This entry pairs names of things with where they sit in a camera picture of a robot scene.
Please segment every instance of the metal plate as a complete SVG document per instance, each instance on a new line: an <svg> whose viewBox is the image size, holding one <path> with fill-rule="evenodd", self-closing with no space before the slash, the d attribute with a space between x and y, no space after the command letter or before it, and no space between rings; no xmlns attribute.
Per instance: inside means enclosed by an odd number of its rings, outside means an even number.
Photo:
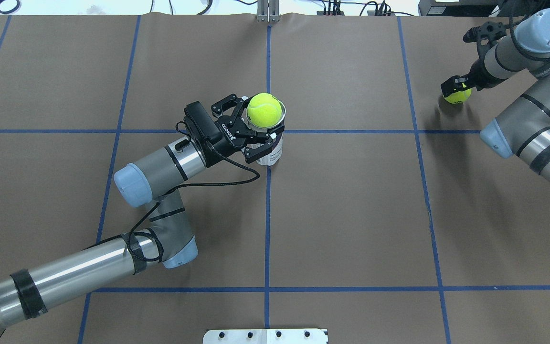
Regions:
<svg viewBox="0 0 550 344"><path fill-rule="evenodd" d="M326 329L246 329L211 330L203 336L203 344L328 344Z"/></svg>

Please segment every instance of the floor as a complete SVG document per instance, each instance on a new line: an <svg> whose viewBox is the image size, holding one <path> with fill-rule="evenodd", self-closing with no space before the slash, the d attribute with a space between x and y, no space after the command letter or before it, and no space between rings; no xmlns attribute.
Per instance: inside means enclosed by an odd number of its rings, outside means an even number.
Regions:
<svg viewBox="0 0 550 344"><path fill-rule="evenodd" d="M262 178L181 192L196 261L104 286L0 344L263 327L345 344L550 343L550 184L478 137L533 78L464 105L439 95L475 61L461 36L482 22L0 16L0 279L128 231L142 211L112 174L177 139L186 104L268 91L288 110ZM220 163L193 181L241 178Z"/></svg>

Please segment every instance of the yellow tennis ball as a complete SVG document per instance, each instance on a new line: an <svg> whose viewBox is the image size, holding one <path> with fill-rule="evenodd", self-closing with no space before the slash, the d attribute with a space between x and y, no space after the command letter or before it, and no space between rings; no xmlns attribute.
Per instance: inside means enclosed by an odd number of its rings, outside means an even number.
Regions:
<svg viewBox="0 0 550 344"><path fill-rule="evenodd" d="M269 93L255 95L247 105L247 119L260 128L275 126L281 119L281 115L281 104Z"/></svg>
<svg viewBox="0 0 550 344"><path fill-rule="evenodd" d="M447 102L451 104L462 104L468 99L471 93L472 93L472 89L469 88L465 91L453 93L450 96L445 97L445 100L447 100Z"/></svg>

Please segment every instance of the light blue joint cap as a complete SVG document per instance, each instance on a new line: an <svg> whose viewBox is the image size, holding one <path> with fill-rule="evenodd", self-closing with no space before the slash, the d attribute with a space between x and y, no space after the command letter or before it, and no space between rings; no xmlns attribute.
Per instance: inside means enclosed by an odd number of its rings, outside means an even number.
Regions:
<svg viewBox="0 0 550 344"><path fill-rule="evenodd" d="M522 21L515 38L531 53L550 53L550 9L543 9Z"/></svg>
<svg viewBox="0 0 550 344"><path fill-rule="evenodd" d="M481 130L479 136L481 140L483 140L483 142L485 142L485 144L487 144L487 146L489 146L492 150L498 153L500 157L506 159L513 155L513 151L508 145L506 137L504 137L504 134L502 133L500 125L496 119L487 124L485 129Z"/></svg>
<svg viewBox="0 0 550 344"><path fill-rule="evenodd" d="M131 207L144 205L152 200L152 189L144 173L130 163L114 174L114 182L125 201Z"/></svg>
<svg viewBox="0 0 550 344"><path fill-rule="evenodd" d="M194 235L190 242L184 246L176 255L170 257L166 261L163 261L162 264L167 269L177 268L183 264L190 263L193 261L197 255L199 255L199 250L197 249L197 242L194 240Z"/></svg>

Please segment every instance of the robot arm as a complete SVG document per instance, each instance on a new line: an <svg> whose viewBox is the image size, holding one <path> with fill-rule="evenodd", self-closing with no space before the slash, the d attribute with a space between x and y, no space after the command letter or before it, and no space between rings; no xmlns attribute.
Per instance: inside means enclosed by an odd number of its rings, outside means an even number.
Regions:
<svg viewBox="0 0 550 344"><path fill-rule="evenodd" d="M486 22L469 30L464 41L476 42L480 58L468 74L441 84L441 91L445 97L472 87L480 91L528 69L536 83L487 125L480 137L501 157L517 155L550 182L550 9L521 22L514 29L515 40L506 36L506 28Z"/></svg>
<svg viewBox="0 0 550 344"><path fill-rule="evenodd" d="M228 161L236 151L243 152L247 163L269 154L275 137L284 131L283 122L267 133L251 130L242 118L249 100L231 94L212 105L215 122L199 102L189 104L185 108L185 138L116 172L114 181L125 200L133 207L150 209L145 217L150 228L131 230L0 281L0 336L13 324L160 262L175 268L194 259L196 243L177 189L205 168ZM223 115L231 108L231 115ZM254 143L262 145L247 147Z"/></svg>

